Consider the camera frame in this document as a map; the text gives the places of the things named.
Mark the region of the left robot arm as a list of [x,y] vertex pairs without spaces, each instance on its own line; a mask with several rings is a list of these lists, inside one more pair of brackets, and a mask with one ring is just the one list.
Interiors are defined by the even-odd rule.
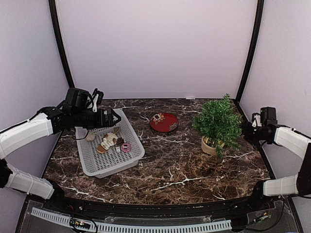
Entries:
[[93,93],[79,88],[69,88],[66,98],[56,107],[43,107],[37,113],[0,133],[0,186],[49,200],[51,206],[63,212],[69,207],[62,196],[63,190],[54,182],[33,176],[7,163],[12,152],[40,138],[63,130],[81,127],[86,130],[113,127],[121,117],[111,108],[98,109],[104,93]]

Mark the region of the white plastic basket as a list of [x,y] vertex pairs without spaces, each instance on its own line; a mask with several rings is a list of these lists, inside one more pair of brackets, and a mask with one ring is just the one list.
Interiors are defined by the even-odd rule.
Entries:
[[104,178],[135,166],[145,149],[122,109],[114,127],[86,130],[76,127],[77,148],[87,176]]

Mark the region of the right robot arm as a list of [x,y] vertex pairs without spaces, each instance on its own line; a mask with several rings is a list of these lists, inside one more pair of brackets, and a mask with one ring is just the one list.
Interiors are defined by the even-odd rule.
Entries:
[[267,202],[267,197],[299,196],[311,197],[311,138],[297,129],[278,123],[275,107],[262,107],[252,114],[251,119],[242,123],[244,138],[254,146],[273,146],[272,152],[280,149],[286,158],[293,155],[300,160],[295,174],[283,174],[282,177],[259,181],[248,207],[259,210]]

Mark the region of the red floral plate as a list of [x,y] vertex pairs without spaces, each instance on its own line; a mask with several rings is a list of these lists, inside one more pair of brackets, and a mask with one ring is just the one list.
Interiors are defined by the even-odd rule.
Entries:
[[151,128],[160,133],[169,133],[175,130],[178,123],[177,117],[169,113],[157,113],[150,119]]

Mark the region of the small potted christmas tree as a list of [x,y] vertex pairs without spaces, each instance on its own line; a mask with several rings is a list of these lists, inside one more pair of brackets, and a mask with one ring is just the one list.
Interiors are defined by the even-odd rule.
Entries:
[[193,127],[201,134],[202,151],[222,158],[224,147],[239,150],[237,142],[242,134],[242,116],[235,112],[231,96],[226,93],[221,100],[207,101],[195,116]]

